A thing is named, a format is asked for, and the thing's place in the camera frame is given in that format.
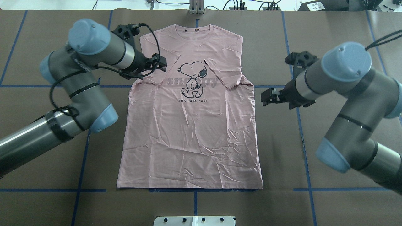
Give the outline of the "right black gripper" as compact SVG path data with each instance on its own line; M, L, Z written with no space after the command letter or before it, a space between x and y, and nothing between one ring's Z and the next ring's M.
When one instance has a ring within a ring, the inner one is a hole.
M310 107L316 103L315 99L310 100L301 96L297 91L296 86L286 86L283 90L268 88L266 91L261 93L260 101L264 107L271 103L289 103L289 109L294 109L296 107Z

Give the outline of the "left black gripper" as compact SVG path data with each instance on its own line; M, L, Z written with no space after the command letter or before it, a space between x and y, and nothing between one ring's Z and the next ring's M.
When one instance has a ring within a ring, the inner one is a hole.
M151 58L146 58L144 55L136 55L130 65L122 70L119 70L119 76L125 79L138 78L142 79L150 75L155 70L166 72L166 58L155 53Z

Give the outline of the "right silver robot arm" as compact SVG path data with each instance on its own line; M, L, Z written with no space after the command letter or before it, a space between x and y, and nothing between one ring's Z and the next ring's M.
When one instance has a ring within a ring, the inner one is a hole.
M285 62L293 67L293 79L282 90L264 91L263 106L309 107L319 97L337 92L346 102L316 157L339 173L356 170L401 194L401 154L371 139L381 120L401 114L401 83L376 70L368 48L357 42L342 43L321 58L308 51L293 52Z

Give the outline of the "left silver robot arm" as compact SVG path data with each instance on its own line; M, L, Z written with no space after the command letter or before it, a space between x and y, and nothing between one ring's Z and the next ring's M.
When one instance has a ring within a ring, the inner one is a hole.
M118 121L118 114L102 91L95 70L109 70L125 79L143 79L156 70L166 71L166 59L144 56L135 36L145 23L119 25L109 30L92 19L79 19L64 46L46 56L40 72L49 84L53 109L26 127L1 138L1 178L47 151L89 130L101 132Z

